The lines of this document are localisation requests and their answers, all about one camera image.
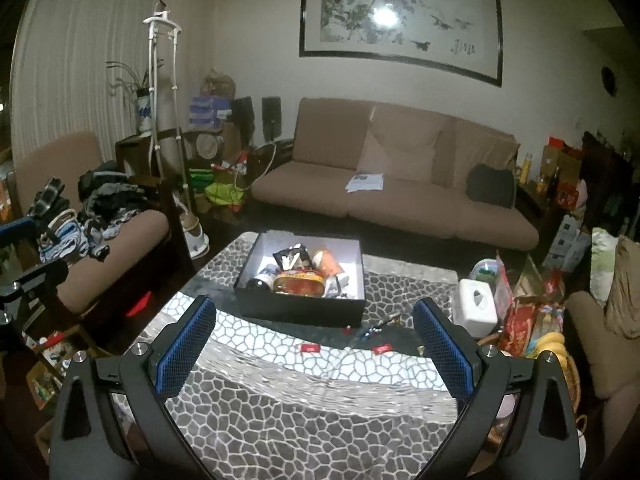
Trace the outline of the red sachet packet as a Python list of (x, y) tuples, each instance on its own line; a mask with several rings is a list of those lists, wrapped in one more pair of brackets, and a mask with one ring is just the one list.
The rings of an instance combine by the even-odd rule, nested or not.
[(374, 347), (372, 349), (372, 352), (376, 356), (379, 356), (380, 354), (391, 352), (392, 350), (393, 350), (393, 347), (390, 344), (381, 344), (380, 346)]

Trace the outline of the blue candy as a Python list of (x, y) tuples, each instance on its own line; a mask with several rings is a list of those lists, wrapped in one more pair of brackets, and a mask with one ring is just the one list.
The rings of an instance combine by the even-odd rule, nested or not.
[(376, 327), (369, 327), (360, 335), (360, 339), (368, 340), (371, 337), (374, 337), (375, 335), (377, 335), (379, 331), (380, 330)]

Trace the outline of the bananas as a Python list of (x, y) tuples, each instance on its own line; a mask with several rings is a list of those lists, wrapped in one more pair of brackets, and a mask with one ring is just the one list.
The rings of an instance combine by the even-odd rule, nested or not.
[(540, 337), (536, 341), (534, 350), (532, 351), (532, 354), (530, 356), (535, 359), (545, 351), (554, 353), (559, 359), (566, 359), (568, 353), (565, 347), (564, 335), (558, 332), (551, 332)]

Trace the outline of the red white snack bag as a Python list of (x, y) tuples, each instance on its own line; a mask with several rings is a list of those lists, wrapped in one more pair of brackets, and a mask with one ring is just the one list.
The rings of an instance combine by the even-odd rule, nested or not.
[(512, 288), (506, 265), (496, 257), (498, 274), (495, 281), (494, 300), (498, 323), (501, 328), (499, 348), (511, 356), (525, 356), (535, 323), (536, 310), (542, 290), (542, 278), (529, 256)]

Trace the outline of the pile of clothes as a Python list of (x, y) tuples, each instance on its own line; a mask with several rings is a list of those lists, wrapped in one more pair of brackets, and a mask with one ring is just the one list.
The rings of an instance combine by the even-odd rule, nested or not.
[(62, 259), (71, 266), (85, 257), (105, 261), (111, 253), (108, 242), (126, 222), (150, 208), (143, 188), (131, 183), (114, 162), (79, 177), (78, 207), (70, 203), (64, 191), (61, 179), (49, 179), (27, 211), (37, 228), (38, 254), (43, 263)]

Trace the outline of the white tissue box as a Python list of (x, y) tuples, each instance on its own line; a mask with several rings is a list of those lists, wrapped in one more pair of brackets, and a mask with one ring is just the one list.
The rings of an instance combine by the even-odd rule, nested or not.
[(452, 319), (475, 339), (488, 336), (498, 324), (494, 294), (489, 284), (462, 278), (452, 304)]

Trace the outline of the grey patterned table cloth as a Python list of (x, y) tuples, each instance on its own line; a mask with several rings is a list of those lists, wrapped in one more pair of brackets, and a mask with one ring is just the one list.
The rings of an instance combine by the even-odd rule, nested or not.
[[(233, 290), (256, 240), (238, 236), (142, 328), (151, 342), (192, 300), (217, 306), (213, 333), (182, 390), (165, 406), (219, 479), (412, 479), (458, 416), (410, 310), (424, 297), (449, 310), (454, 272), (366, 257), (368, 323), (361, 340), (332, 328), (248, 320)], [(319, 353), (302, 353), (318, 344)], [(391, 352), (372, 349), (390, 344)]]

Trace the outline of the white garment steamer stand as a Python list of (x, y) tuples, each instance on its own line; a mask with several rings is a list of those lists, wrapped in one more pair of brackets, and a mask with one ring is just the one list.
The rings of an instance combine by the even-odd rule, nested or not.
[[(151, 111), (150, 162), (155, 162), (158, 175), (166, 177), (172, 187), (171, 196), (178, 209), (178, 219), (182, 229), (186, 249), (192, 260), (198, 260), (209, 252), (209, 238), (194, 212), (194, 192), (186, 164), (186, 144), (179, 117), (178, 103), (178, 43), (181, 26), (170, 16), (170, 10), (163, 0), (157, 0), (151, 15), (143, 20), (148, 30), (148, 52), (146, 52), (146, 83), (148, 84)], [(160, 131), (158, 98), (160, 97), (160, 40), (169, 41), (168, 92), (174, 125)]]

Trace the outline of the black storage box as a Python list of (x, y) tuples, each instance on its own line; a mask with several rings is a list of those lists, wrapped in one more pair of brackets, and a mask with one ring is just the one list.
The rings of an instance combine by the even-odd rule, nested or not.
[(262, 232), (233, 289), (246, 318), (357, 327), (366, 306), (360, 243), (345, 237)]

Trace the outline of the dark green cushion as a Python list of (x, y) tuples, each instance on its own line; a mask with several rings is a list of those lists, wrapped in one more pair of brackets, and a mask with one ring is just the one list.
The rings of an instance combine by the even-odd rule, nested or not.
[(512, 208), (515, 200), (515, 177), (509, 169), (476, 165), (466, 178), (465, 194), (477, 203)]

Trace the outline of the brown sofa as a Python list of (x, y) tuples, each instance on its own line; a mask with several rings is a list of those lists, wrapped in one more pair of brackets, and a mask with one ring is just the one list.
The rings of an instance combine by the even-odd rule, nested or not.
[(292, 158), (252, 187), (273, 206), (440, 240), (528, 252), (539, 235), (516, 210), (514, 136), (397, 104), (299, 103)]

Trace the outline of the paper on sofa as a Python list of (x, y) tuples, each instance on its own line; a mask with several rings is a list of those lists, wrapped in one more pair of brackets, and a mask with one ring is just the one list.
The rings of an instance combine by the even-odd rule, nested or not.
[(383, 190), (384, 176), (382, 174), (355, 174), (345, 186), (347, 193)]

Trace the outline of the beige sofa pillow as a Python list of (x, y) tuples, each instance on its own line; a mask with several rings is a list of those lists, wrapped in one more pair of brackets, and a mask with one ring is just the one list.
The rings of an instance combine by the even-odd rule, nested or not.
[(411, 118), (373, 119), (364, 139), (357, 171), (430, 183), (436, 144), (443, 128), (437, 122)]

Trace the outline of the framed ink painting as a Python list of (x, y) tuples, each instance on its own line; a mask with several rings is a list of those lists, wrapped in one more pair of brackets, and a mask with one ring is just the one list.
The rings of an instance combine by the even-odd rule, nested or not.
[(501, 0), (300, 0), (298, 50), (420, 65), (499, 87)]

